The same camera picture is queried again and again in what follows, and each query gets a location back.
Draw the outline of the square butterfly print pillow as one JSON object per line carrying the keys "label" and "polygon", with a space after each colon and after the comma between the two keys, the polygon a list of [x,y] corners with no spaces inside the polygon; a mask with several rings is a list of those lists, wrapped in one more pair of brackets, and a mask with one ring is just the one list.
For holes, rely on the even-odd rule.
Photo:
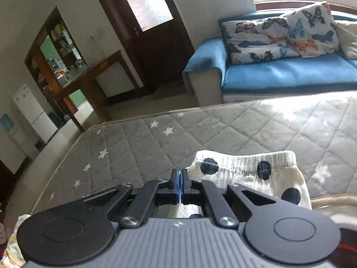
{"label": "square butterfly print pillow", "polygon": [[289,25],[288,41],[301,57],[334,53],[339,39],[329,5],[316,2],[282,16]]}

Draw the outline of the grey quilted star table cover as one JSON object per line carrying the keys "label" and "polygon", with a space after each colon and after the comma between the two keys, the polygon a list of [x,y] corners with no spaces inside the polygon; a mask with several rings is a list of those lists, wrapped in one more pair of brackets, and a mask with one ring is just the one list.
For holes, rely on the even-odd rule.
{"label": "grey quilted star table cover", "polygon": [[68,151],[32,211],[122,183],[139,188],[190,166],[201,150],[292,151],[311,198],[355,194],[356,93],[191,108],[94,126]]}

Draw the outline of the round black induction cooktop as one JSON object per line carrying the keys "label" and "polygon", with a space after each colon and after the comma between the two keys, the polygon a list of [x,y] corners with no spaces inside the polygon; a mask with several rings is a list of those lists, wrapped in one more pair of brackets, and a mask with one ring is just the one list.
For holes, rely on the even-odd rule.
{"label": "round black induction cooktop", "polygon": [[336,267],[356,267],[356,231],[340,228],[341,241],[335,250],[331,262]]}

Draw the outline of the wooden shelf cabinet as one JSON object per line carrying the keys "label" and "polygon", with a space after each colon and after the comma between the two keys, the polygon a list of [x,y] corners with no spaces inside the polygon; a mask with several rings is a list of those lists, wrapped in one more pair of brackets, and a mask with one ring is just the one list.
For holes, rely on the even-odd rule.
{"label": "wooden shelf cabinet", "polygon": [[24,61],[37,87],[54,113],[65,113],[52,98],[88,69],[58,8],[55,8],[37,34]]}

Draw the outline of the beige cushion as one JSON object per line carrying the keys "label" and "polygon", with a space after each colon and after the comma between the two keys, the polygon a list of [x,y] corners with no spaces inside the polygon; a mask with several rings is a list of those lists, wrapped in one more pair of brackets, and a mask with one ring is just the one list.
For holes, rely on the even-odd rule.
{"label": "beige cushion", "polygon": [[341,51],[348,59],[357,59],[357,22],[335,20],[335,27],[339,38],[339,46]]}

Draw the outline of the dark wooden door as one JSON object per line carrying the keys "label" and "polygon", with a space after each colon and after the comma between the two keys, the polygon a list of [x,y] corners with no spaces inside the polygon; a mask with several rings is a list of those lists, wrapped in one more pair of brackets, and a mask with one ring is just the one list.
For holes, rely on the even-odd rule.
{"label": "dark wooden door", "polygon": [[174,0],[99,0],[143,86],[182,78],[194,48]]}

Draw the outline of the wooden counter table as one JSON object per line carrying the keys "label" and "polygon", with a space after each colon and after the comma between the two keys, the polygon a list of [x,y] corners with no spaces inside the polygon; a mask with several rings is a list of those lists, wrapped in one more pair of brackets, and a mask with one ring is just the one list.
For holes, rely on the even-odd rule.
{"label": "wooden counter table", "polygon": [[104,90],[96,79],[100,74],[102,74],[115,63],[119,63],[122,66],[125,74],[128,76],[129,80],[134,85],[134,93],[136,95],[140,95],[140,87],[137,81],[135,80],[133,74],[131,73],[128,64],[125,62],[120,50],[108,56],[106,59],[98,62],[94,66],[90,67],[77,79],[72,81],[68,86],[63,87],[62,90],[53,95],[53,100],[60,106],[60,108],[62,109],[62,111],[64,111],[65,114],[70,116],[70,119],[75,123],[75,126],[77,126],[81,133],[85,132],[85,129],[75,118],[72,111],[64,102],[64,99],[75,91],[81,90],[81,92],[83,92],[87,101],[89,101],[90,105],[93,107],[99,118],[103,119],[105,122],[111,121],[112,117],[107,111],[108,97],[106,97]]}

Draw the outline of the water dispenser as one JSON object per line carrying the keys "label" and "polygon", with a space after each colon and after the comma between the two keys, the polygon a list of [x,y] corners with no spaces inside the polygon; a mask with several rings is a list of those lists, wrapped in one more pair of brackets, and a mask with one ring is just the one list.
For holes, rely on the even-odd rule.
{"label": "water dispenser", "polygon": [[18,127],[7,113],[1,115],[1,125],[4,127],[10,138],[17,144],[17,146],[29,157],[34,160],[39,150],[35,147],[31,138],[26,134],[22,128]]}

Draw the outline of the long butterfly print pillow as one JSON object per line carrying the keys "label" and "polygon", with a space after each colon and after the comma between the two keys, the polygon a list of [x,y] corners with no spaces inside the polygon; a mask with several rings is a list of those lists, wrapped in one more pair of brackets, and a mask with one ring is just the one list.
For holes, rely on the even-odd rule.
{"label": "long butterfly print pillow", "polygon": [[235,65],[299,56],[289,42],[290,26],[285,18],[226,21],[221,28]]}

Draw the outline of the blue covered sofa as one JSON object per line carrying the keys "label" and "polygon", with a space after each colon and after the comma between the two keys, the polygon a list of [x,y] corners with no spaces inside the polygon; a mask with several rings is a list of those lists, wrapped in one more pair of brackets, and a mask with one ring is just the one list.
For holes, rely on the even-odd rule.
{"label": "blue covered sofa", "polygon": [[283,18],[293,11],[255,12],[219,20],[221,36],[205,40],[183,71],[186,88],[201,106],[356,88],[356,60],[348,59],[340,46],[334,53],[317,57],[299,55],[251,64],[232,63],[222,22]]}

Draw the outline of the white polka dot garment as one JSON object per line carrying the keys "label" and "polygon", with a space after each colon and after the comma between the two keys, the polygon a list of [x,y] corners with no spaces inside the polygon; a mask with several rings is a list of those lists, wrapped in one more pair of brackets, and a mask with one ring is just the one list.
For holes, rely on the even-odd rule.
{"label": "white polka dot garment", "polygon": [[186,169],[191,179],[209,180],[218,188],[238,183],[298,206],[312,208],[306,181],[292,151],[228,155],[201,150]]}

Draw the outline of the pastel patterned garment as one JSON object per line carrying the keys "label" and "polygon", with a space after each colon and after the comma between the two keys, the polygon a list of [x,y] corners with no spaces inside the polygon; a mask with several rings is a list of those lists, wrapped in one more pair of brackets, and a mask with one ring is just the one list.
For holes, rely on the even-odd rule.
{"label": "pastel patterned garment", "polygon": [[17,233],[21,224],[30,218],[30,214],[24,214],[18,217],[15,228],[8,239],[7,246],[1,259],[1,268],[21,268],[26,264],[19,248]]}

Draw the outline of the white refrigerator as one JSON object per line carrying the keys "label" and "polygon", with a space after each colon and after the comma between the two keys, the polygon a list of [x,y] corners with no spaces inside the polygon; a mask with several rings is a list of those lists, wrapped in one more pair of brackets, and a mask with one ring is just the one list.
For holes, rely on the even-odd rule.
{"label": "white refrigerator", "polygon": [[47,144],[58,131],[58,127],[41,107],[28,86],[24,84],[12,95],[12,99],[41,141]]}

